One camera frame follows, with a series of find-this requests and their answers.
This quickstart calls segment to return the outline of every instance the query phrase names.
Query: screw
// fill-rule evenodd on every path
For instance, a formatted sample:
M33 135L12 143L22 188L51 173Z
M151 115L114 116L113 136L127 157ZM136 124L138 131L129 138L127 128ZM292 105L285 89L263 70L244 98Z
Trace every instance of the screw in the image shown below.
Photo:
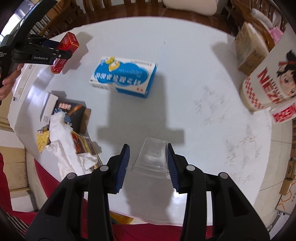
M223 179L227 179L228 178L228 174L225 173L225 172L221 172L220 173L220 177L223 178Z
M75 173L71 172L67 175L68 179L73 179L75 177Z
M186 166L186 169L187 169L188 171L194 171L194 170L195 170L195 166L193 166L193 165L188 165L188 166Z
M109 170L109 167L106 166L106 165L103 165L103 166L100 166L100 170L101 170L102 172L106 172L106 171Z

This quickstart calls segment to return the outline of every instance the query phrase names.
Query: window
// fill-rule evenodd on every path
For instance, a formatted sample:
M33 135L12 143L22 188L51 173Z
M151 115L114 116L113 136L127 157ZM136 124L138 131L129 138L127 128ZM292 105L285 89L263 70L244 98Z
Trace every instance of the window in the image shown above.
M30 11L30 9L33 6L34 4L30 0L24 0L21 3L21 5L9 19L8 23L5 25L2 33L0 33L0 43L6 35L11 34L12 30L16 27L20 20Z
M2 42L3 38L10 34L12 30L15 28L15 26L20 22L20 18L14 14L9 19L8 23L5 25L2 33L0 34L0 43Z

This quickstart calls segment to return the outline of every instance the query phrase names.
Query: tissue paper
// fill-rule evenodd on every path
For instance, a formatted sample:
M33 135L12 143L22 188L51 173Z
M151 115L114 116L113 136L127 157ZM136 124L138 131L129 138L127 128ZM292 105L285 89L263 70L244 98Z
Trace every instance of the tissue paper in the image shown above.
M96 155L90 153L76 153L72 138L72 127L65 124L65 113L59 112L51 116L50 119L50 145L46 150L53 153L58 158L58 167L61 178L69 172L75 172L78 176L91 173L89 169L98 162Z

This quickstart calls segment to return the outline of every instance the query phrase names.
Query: striped fabric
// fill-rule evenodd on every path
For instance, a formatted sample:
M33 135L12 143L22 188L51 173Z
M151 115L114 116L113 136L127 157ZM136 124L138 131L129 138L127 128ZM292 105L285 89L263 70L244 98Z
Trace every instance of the striped fabric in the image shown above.
M4 212L4 214L8 218L8 220L13 224L15 229L24 237L29 226L17 217L11 216L6 212Z

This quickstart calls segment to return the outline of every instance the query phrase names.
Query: blue and white medicine box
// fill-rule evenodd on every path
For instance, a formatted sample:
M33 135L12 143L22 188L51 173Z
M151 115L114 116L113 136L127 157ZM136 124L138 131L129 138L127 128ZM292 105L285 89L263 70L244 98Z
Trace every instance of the blue and white medicine box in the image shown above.
M156 63L103 57L89 83L96 88L146 98L156 69Z

